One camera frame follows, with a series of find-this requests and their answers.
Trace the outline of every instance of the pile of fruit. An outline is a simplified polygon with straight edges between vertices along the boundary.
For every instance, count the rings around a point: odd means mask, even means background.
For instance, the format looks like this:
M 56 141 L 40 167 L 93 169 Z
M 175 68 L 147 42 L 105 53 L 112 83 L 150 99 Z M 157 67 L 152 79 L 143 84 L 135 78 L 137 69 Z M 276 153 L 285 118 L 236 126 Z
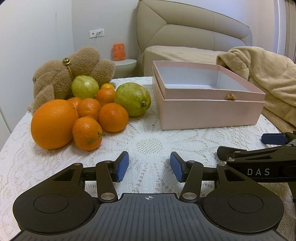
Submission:
M 94 150 L 104 131 L 122 131 L 129 117 L 145 113 L 151 105 L 149 92 L 136 83 L 124 83 L 115 91 L 111 84 L 99 88 L 94 79 L 78 76 L 72 93 L 75 97 L 46 102 L 33 115 L 31 135 L 41 148 L 60 148 L 73 139 L 79 148 Z

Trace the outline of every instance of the brown plush toy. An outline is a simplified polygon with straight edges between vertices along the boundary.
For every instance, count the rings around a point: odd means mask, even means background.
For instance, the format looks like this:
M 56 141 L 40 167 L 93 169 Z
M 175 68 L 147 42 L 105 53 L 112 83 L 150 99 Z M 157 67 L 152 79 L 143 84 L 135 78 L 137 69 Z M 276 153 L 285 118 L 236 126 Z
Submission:
M 99 87 L 109 83 L 114 76 L 115 64 L 100 60 L 100 53 L 87 46 L 62 60 L 51 60 L 37 69 L 33 76 L 34 102 L 28 107 L 32 115 L 44 103 L 53 99 L 66 99 L 71 93 L 73 78 L 87 75 L 94 78 Z

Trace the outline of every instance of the headboard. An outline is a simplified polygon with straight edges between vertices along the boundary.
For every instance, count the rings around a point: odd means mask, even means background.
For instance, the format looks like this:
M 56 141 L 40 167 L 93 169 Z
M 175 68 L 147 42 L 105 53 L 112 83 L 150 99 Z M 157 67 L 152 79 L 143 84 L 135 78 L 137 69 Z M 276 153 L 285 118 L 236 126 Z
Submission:
M 140 54 L 149 46 L 184 46 L 228 51 L 252 46 L 248 26 L 200 7 L 164 0 L 140 0 L 136 17 Z

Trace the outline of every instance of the open box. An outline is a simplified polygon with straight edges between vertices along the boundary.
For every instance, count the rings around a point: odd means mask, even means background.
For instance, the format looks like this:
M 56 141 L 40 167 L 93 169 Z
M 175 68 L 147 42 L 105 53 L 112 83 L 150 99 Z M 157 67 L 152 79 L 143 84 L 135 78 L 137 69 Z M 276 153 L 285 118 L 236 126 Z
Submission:
M 163 130 L 254 125 L 259 119 L 265 93 L 224 67 L 154 61 L 152 70 Z

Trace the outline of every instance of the guava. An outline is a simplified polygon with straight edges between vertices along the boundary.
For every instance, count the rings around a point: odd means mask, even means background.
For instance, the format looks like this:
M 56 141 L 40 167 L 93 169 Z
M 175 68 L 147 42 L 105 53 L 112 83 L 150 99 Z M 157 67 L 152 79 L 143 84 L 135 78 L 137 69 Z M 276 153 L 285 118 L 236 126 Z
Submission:
M 95 79 L 86 75 L 77 76 L 71 85 L 72 93 L 80 99 L 94 98 L 100 87 Z
M 125 108 L 130 117 L 144 114 L 151 105 L 151 98 L 148 90 L 133 82 L 124 83 L 118 86 L 115 92 L 114 101 L 116 104 Z

